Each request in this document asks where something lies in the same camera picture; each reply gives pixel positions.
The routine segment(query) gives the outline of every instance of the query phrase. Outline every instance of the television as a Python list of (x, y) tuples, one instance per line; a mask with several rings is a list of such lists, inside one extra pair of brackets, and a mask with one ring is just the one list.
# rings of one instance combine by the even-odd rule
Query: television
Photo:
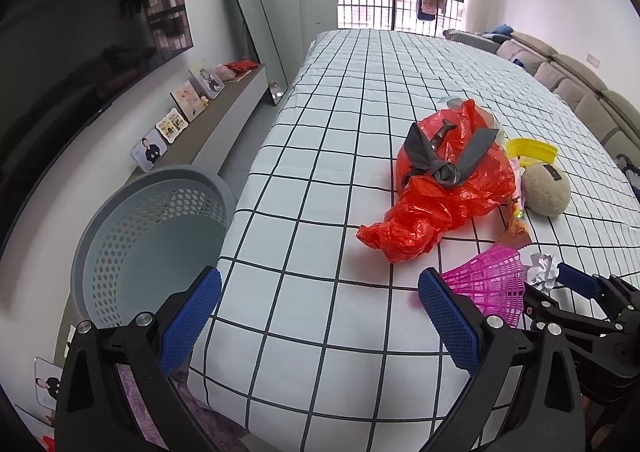
[(192, 46), (184, 0), (0, 0), (0, 256), (78, 133)]

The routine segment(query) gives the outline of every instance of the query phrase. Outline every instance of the pink shuttlecock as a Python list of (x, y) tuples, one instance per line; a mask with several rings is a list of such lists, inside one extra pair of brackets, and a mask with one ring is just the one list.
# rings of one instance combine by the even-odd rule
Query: pink shuttlecock
[(526, 276), (518, 252), (504, 246), (492, 246), (442, 274), (454, 293), (468, 296), (484, 316), (498, 315), (511, 327), (518, 325), (524, 309)]

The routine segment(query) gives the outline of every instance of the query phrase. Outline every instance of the foil wrapper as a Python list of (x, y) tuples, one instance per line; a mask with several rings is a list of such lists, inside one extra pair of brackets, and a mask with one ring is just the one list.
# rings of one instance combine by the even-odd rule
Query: foil wrapper
[(531, 255), (532, 266), (527, 270), (527, 283), (544, 294), (556, 286), (556, 279), (559, 275), (558, 256), (549, 254)]

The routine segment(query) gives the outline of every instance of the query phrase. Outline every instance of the gray laundry basket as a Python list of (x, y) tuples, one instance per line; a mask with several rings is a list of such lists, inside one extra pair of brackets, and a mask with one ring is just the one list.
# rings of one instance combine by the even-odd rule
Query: gray laundry basket
[(192, 166), (149, 172), (118, 190), (87, 226), (71, 269), (80, 316), (99, 328), (156, 312), (216, 266), (235, 200), (217, 175)]

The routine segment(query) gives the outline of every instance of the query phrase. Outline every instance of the white bed sheet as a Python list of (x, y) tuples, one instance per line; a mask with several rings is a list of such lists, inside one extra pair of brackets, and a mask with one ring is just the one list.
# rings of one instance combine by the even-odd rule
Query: white bed sheet
[[(468, 380), (417, 302), (441, 272), (504, 232), (496, 209), (431, 253), (389, 265), (355, 237), (393, 204), (393, 158), (411, 122), (474, 98), (507, 137), (558, 146), (573, 193), (550, 220), (528, 212), (536, 244), (585, 272), (638, 286), (640, 213), (629, 184), (574, 114), (522, 69), (445, 40), (371, 30), (316, 41), (258, 153), (218, 268), (223, 297), (200, 335), (189, 387), (283, 452), (418, 450)], [(603, 318), (566, 289), (564, 308)], [(511, 399), (512, 371), (482, 434)]]

